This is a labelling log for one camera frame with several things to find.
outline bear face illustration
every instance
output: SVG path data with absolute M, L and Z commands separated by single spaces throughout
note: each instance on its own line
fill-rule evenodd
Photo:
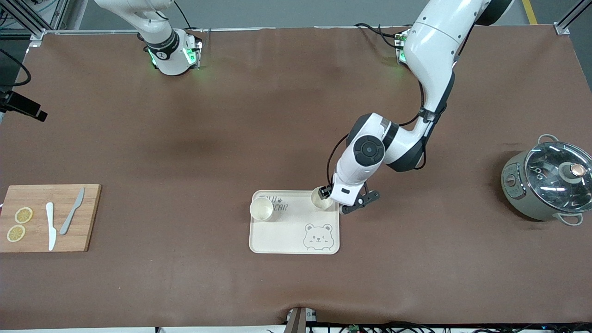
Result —
M 304 246 L 306 249 L 331 249 L 335 244 L 331 231 L 333 227 L 331 225 L 314 226 L 307 224 L 304 226 L 306 230 L 306 236 L 304 237 Z

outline pot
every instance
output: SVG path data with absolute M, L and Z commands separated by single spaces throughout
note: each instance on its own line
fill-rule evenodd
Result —
M 542 142 L 543 138 L 551 141 Z M 506 198 L 518 211 L 541 221 L 582 224 L 592 209 L 592 158 L 555 136 L 539 136 L 529 151 L 512 157 L 501 173 Z M 566 217 L 574 217 L 570 223 Z

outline blue cable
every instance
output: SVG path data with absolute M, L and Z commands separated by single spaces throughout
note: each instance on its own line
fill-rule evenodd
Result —
M 39 11 L 37 11 L 38 14 L 41 14 L 42 11 L 44 11 L 45 9 L 48 9 L 51 5 L 55 4 L 57 0 L 52 0 L 49 4 L 47 4 L 45 7 L 43 7 L 42 9 L 40 9 Z M 18 23 L 16 21 L 14 21 L 13 23 L 7 24 L 5 27 L 0 27 L 0 30 L 2 29 L 6 29 L 8 27 L 10 27 L 11 25 Z

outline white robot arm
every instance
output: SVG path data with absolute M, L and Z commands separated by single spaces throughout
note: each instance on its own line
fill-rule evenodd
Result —
M 173 0 L 95 0 L 138 30 L 148 46 L 152 62 L 166 75 L 180 75 L 199 67 L 201 40 L 181 29 L 173 29 L 160 12 Z
M 412 170 L 419 164 L 433 127 L 446 110 L 458 49 L 474 24 L 492 24 L 512 3 L 513 0 L 431 0 L 426 5 L 404 45 L 406 64 L 426 96 L 413 130 L 376 113 L 360 117 L 348 134 L 347 148 L 337 162 L 331 189 L 321 190 L 322 196 L 330 194 L 345 206 L 364 206 L 364 198 L 358 193 L 383 162 L 398 172 Z

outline cutting board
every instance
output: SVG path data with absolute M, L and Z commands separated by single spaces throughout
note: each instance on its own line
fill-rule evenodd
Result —
M 84 187 L 82 205 L 76 209 L 70 228 L 60 235 L 60 228 L 70 213 L 74 201 Z M 57 229 L 56 245 L 51 252 L 86 251 L 99 202 L 99 184 L 12 185 L 8 187 L 0 214 L 0 252 L 49 252 L 46 204 L 53 202 L 53 226 Z M 16 212 L 23 207 L 33 210 L 33 218 L 22 224 L 25 236 L 18 242 L 7 239 L 10 227 L 18 224 Z

